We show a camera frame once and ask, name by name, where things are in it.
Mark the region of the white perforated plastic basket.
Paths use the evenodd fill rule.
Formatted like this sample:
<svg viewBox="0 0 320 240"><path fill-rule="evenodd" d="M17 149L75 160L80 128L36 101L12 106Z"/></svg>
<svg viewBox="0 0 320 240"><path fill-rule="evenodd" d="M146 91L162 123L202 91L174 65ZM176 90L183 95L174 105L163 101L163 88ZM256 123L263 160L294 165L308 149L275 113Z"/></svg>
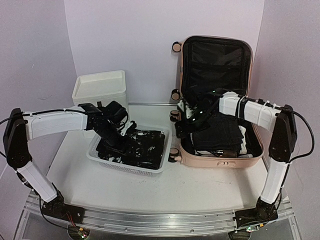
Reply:
<svg viewBox="0 0 320 240"><path fill-rule="evenodd" d="M154 177L163 172L172 144L172 129L163 125L139 124L125 135L131 140L131 155L107 149L99 135L91 140L86 156L103 167Z"/></svg>

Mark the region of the black white patterned garment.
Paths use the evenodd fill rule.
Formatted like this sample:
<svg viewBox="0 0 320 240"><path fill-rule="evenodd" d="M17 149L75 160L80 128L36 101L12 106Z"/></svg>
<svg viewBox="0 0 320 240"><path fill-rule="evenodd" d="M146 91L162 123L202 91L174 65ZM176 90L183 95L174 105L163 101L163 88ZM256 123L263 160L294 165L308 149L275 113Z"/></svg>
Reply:
<svg viewBox="0 0 320 240"><path fill-rule="evenodd" d="M166 135L158 130L134 129L127 133L128 151L125 154L112 151L104 139L95 150L98 158L121 165L158 170L161 166Z"/></svg>

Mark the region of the black jeans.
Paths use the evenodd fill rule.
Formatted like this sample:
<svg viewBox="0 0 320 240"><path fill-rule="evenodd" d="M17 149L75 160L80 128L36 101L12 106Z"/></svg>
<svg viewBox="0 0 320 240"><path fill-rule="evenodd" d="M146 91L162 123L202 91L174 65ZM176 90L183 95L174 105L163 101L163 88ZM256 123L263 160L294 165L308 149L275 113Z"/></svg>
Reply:
<svg viewBox="0 0 320 240"><path fill-rule="evenodd" d="M192 134L191 141L196 151L240 152L244 136L239 128L237 118L218 113L208 118L207 123L209 128Z"/></svg>

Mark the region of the white plastic drawer unit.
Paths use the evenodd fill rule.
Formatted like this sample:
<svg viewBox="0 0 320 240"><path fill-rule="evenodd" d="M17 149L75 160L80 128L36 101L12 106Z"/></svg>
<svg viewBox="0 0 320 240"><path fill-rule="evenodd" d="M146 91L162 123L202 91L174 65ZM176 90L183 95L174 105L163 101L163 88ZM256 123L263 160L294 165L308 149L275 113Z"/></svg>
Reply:
<svg viewBox="0 0 320 240"><path fill-rule="evenodd" d="M116 101L128 112L125 71L115 70L79 76L75 82L72 100L75 106L85 103L97 106L100 102L104 107Z"/></svg>

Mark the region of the pink hard-shell suitcase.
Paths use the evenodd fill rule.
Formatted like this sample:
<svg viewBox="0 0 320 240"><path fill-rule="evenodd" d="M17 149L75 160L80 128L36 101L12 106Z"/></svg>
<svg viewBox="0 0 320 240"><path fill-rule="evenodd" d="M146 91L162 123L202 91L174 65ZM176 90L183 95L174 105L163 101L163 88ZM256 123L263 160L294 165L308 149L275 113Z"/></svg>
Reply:
<svg viewBox="0 0 320 240"><path fill-rule="evenodd" d="M171 98L177 103L184 99L196 107L190 118L208 121L212 115L221 114L214 104L213 94L233 91L246 96L250 85L252 49L244 41L213 36L191 36L183 42L174 42L172 50L180 53L179 88L172 90ZM256 127L235 117L238 125L246 128L246 148L252 158L223 158L215 155L197 155L192 143L192 134L178 138L179 146L170 150L169 161L181 162L196 168L249 168L254 166L264 153L262 140ZM170 120L186 119L178 110L171 111Z"/></svg>

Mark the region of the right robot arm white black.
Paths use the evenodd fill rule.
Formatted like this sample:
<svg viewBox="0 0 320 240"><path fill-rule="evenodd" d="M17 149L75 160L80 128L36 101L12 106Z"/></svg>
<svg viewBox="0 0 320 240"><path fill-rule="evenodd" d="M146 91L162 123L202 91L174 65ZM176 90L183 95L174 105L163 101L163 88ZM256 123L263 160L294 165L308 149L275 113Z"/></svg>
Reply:
<svg viewBox="0 0 320 240"><path fill-rule="evenodd" d="M206 93L195 107L180 100L177 109L181 118L175 124L175 130L180 139L206 129L209 117L215 113L247 121L272 134L268 147L269 167L260 197L254 208L237 210L234 220L238 231L249 231L275 221L298 138L293 108L252 99L233 91L214 90Z"/></svg>

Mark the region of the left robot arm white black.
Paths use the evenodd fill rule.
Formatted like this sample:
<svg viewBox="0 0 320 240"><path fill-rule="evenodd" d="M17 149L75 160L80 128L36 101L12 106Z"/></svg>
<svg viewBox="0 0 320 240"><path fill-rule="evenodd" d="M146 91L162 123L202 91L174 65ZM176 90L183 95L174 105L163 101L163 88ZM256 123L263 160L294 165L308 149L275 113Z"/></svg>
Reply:
<svg viewBox="0 0 320 240"><path fill-rule="evenodd" d="M62 193L36 165L28 143L58 133L94 131L106 142L107 149L128 155L129 140L121 134L128 119L126 108L116 101L107 106L81 103L38 112L23 112L15 108L8 118L0 122L6 125L2 155L22 184L38 195L42 215L80 223L84 208L65 203Z"/></svg>

